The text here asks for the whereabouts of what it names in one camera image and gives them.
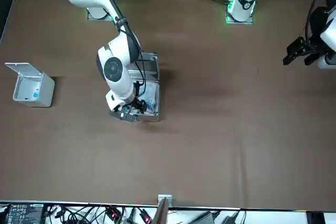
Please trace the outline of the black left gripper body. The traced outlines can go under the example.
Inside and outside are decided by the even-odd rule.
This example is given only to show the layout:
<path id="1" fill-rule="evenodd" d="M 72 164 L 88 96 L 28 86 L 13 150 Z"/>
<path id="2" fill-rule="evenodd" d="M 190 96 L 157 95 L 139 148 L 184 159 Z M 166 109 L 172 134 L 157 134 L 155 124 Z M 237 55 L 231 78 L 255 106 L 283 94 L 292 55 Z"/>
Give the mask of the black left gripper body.
<path id="1" fill-rule="evenodd" d="M 328 21 L 329 10 L 325 6 L 318 6 L 309 17 L 311 35 L 309 42 L 329 42 L 330 33 L 328 31 L 330 22 Z"/>

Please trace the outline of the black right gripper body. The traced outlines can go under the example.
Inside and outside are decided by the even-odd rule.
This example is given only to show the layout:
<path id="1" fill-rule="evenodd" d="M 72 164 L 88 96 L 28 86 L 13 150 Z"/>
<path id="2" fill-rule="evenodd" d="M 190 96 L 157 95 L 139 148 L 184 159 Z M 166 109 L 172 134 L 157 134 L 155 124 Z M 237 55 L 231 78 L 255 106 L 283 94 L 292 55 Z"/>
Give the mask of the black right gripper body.
<path id="1" fill-rule="evenodd" d="M 131 113 L 133 109 L 138 110 L 138 98 L 135 98 L 131 103 L 125 105 L 126 113 Z"/>

